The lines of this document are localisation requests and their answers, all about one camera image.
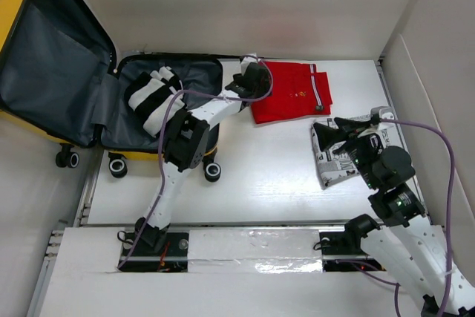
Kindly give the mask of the black and white striped garment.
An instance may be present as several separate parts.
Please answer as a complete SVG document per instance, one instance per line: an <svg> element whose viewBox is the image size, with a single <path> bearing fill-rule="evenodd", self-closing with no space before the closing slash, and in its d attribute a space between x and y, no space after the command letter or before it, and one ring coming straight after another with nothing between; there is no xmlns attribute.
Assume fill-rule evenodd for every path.
<svg viewBox="0 0 475 317"><path fill-rule="evenodd" d="M179 76L169 66L158 71L142 72L124 92L124 101L135 113L142 128L152 137L160 133L163 122L168 122L180 109L186 108L181 94L174 101L165 120L166 109L174 95L183 90Z"/></svg>

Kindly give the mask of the newspaper print cloth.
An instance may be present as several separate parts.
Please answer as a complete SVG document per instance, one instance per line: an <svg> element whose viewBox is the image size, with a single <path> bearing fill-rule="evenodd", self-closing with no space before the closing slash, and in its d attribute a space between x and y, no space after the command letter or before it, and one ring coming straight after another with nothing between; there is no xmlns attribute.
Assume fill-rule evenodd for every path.
<svg viewBox="0 0 475 317"><path fill-rule="evenodd" d="M396 144L397 130L394 124L381 124L376 132L381 140L382 148ZM347 153L334 154L343 143L336 143L327 151L321 151L318 144L318 135L311 126L312 148L315 155L318 181L323 190L358 175L356 166Z"/></svg>

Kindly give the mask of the yellow cartoon suitcase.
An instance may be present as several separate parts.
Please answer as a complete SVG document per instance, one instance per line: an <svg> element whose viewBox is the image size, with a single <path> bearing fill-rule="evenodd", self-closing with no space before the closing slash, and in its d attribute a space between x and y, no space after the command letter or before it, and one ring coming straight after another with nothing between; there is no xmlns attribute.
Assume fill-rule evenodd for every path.
<svg viewBox="0 0 475 317"><path fill-rule="evenodd" d="M217 57L137 53L117 57L84 0L1 0L1 112L60 144L56 165L75 168L79 148L108 151L109 170L127 174L129 160L155 160L158 141L124 99L142 73L176 72L189 108L223 87Z"/></svg>

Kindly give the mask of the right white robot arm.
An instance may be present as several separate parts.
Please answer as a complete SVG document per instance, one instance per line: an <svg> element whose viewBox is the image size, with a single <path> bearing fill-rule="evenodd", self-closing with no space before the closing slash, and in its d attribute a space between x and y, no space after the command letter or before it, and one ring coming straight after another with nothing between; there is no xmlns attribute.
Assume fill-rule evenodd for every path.
<svg viewBox="0 0 475 317"><path fill-rule="evenodd" d="M474 286L453 260L451 225L430 222L407 182L416 172L407 151L384 146L378 132L397 124L374 114L367 121L337 117L335 127L316 122L314 141L321 151L345 153L374 193L375 213L347 221L344 231L323 237L314 248L348 249L374 258L420 307L421 316L473 316Z"/></svg>

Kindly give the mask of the red shirt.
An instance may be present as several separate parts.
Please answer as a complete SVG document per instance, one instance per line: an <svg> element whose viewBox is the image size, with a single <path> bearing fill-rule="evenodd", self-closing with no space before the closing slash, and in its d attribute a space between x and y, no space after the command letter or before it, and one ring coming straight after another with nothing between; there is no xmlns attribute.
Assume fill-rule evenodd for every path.
<svg viewBox="0 0 475 317"><path fill-rule="evenodd" d="M315 64L266 62L273 76L272 93L251 105L256 124L329 116L333 98L326 72Z"/></svg>

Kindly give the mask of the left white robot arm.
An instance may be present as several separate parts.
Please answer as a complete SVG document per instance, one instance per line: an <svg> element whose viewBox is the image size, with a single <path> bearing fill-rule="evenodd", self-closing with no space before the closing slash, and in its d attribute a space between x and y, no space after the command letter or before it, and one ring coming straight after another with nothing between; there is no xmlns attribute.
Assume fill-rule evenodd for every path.
<svg viewBox="0 0 475 317"><path fill-rule="evenodd" d="M175 201L191 171L204 158L211 130L249 104L267 98L272 93L273 77L267 65L254 57L218 95L175 91L170 82L166 87L170 94L158 108L159 114L151 115L160 125L156 130L160 184L135 223L131 248L140 246L149 255L165 248Z"/></svg>

